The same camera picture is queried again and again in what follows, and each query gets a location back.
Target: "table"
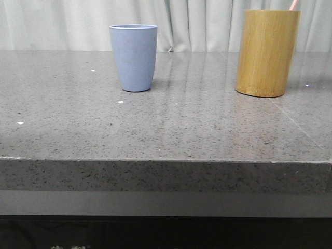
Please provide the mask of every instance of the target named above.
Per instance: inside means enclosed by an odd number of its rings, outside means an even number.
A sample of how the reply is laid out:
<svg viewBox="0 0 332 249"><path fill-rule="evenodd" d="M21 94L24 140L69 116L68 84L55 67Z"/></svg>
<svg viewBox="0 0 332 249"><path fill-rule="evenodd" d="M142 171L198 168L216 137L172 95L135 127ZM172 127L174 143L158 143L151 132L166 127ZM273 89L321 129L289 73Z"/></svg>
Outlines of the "table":
<svg viewBox="0 0 332 249"><path fill-rule="evenodd" d="M332 217L332 54L278 98L237 60L157 53L130 93L111 52L0 51L0 215Z"/></svg>

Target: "pink straw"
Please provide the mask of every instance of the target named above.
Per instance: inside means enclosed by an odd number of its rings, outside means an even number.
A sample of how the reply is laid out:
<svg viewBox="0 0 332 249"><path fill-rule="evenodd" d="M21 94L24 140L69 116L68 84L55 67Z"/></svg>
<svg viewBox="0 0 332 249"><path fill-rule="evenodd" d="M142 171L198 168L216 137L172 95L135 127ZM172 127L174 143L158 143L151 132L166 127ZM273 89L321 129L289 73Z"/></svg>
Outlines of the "pink straw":
<svg viewBox="0 0 332 249"><path fill-rule="evenodd" d="M289 9L289 10L294 10L294 9L295 9L295 6L296 6L296 4L297 4L298 1L299 1L299 0L293 0L292 5L290 6L290 9Z"/></svg>

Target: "bamboo cup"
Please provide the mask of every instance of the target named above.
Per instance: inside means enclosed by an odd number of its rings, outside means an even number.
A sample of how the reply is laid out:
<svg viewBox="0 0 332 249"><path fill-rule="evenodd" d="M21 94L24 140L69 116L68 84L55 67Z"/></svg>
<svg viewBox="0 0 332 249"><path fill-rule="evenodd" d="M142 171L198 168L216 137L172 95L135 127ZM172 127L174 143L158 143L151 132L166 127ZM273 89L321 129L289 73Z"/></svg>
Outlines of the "bamboo cup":
<svg viewBox="0 0 332 249"><path fill-rule="evenodd" d="M257 97L285 93L299 17L299 11L245 11L236 91Z"/></svg>

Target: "speckled stone surface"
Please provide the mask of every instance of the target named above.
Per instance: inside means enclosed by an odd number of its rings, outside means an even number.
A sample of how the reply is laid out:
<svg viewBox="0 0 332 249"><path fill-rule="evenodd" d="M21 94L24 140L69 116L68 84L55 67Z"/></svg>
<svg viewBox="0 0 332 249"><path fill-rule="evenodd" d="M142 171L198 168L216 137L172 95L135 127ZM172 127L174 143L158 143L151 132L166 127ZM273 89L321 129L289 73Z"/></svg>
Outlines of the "speckled stone surface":
<svg viewBox="0 0 332 249"><path fill-rule="evenodd" d="M234 91L237 58L159 53L130 93L110 52L0 51L0 190L331 192L332 55L274 99Z"/></svg>

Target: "white curtain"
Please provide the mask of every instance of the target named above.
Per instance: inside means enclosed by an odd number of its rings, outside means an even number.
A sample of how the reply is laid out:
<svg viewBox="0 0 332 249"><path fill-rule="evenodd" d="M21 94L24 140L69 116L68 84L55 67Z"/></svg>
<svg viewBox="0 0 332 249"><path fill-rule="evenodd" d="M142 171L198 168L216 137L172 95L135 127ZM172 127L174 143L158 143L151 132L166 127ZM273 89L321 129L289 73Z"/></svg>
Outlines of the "white curtain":
<svg viewBox="0 0 332 249"><path fill-rule="evenodd" d="M108 27L158 25L158 51L239 51L245 9L292 0L0 0L0 49L110 51ZM300 0L296 51L331 52L332 1Z"/></svg>

